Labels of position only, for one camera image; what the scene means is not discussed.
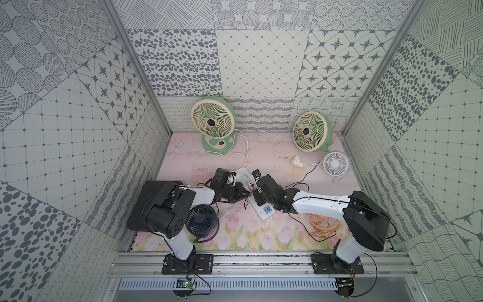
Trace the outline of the white power strip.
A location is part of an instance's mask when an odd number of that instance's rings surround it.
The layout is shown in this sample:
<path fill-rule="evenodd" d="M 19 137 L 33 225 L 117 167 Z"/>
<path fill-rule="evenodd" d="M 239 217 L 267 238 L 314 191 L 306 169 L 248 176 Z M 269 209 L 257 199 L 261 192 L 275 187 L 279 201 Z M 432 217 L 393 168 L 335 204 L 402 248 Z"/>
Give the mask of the white power strip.
<path fill-rule="evenodd" d="M 249 181 L 253 182 L 255 185 L 253 190 L 251 190 L 247 185 Z M 240 182 L 244 189 L 250 191 L 251 195 L 247 198 L 247 201 L 255 210 L 260 220 L 271 221 L 272 217 L 275 215 L 275 210 L 268 202 L 266 202 L 259 191 L 253 176 L 246 168 L 243 167 L 235 171 L 235 182 Z"/>

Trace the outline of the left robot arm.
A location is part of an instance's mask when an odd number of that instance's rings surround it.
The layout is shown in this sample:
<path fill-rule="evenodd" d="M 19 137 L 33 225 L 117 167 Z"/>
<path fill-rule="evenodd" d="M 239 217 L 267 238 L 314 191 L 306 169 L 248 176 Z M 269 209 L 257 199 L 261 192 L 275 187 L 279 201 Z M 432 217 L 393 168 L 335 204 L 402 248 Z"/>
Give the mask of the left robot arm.
<path fill-rule="evenodd" d="M 252 177 L 245 169 L 219 168 L 199 186 L 179 181 L 147 181 L 128 218 L 127 228 L 162 237 L 176 260 L 189 261 L 196 247 L 187 234 L 202 243 L 216 236 L 220 221 L 218 203 L 234 204 L 248 198 Z"/>

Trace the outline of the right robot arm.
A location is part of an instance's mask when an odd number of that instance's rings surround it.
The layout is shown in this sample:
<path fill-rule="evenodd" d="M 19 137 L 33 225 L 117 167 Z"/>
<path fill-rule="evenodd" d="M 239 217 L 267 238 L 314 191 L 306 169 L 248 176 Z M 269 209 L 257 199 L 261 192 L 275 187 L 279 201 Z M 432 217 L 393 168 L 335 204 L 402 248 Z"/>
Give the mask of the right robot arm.
<path fill-rule="evenodd" d="M 391 218 L 362 191 L 348 196 L 316 195 L 296 188 L 284 189 L 268 174 L 252 173 L 256 201 L 271 204 L 286 214 L 319 215 L 344 221 L 351 234 L 334 248 L 332 263 L 351 265 L 365 252 L 380 252 L 388 235 Z"/>

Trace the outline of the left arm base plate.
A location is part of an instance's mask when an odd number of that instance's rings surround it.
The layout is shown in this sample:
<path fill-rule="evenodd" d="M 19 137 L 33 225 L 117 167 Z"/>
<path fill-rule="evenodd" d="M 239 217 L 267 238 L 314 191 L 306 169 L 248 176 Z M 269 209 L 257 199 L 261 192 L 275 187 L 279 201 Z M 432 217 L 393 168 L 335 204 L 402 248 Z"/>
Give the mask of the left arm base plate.
<path fill-rule="evenodd" d="M 214 255 L 212 254 L 192 254 L 186 260 L 180 260 L 173 254 L 168 254 L 162 262 L 163 266 L 161 274 L 211 274 L 213 270 L 213 260 Z"/>

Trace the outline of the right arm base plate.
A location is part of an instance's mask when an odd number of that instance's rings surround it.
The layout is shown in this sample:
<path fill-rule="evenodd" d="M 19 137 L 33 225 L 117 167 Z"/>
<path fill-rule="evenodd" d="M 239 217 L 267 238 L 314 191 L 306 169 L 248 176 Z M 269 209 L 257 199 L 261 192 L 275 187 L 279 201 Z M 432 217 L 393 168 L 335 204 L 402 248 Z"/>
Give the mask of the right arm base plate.
<path fill-rule="evenodd" d="M 347 264 L 335 255 L 316 252 L 310 255 L 315 274 L 363 274 L 364 268 L 358 257 L 353 263 Z"/>

